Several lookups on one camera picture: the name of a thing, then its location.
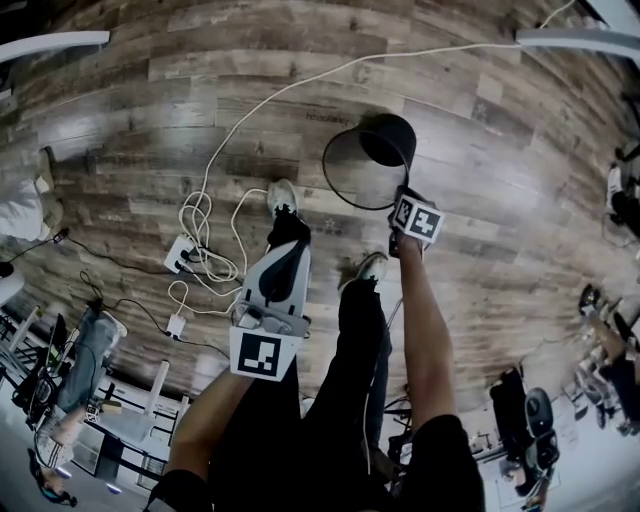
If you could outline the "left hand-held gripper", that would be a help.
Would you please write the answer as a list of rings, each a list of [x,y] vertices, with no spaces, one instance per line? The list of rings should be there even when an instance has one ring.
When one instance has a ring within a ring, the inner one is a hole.
[[[310,326],[310,264],[309,244],[298,240],[270,250],[249,269],[229,329],[232,373],[283,379]]]

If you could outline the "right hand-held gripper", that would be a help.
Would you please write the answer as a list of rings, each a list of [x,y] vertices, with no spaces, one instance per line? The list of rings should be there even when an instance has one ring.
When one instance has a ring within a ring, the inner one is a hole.
[[[392,212],[388,216],[391,229],[389,255],[398,257],[397,236],[414,238],[423,249],[438,237],[444,221],[444,213],[433,201],[425,199],[406,185],[398,186]]]

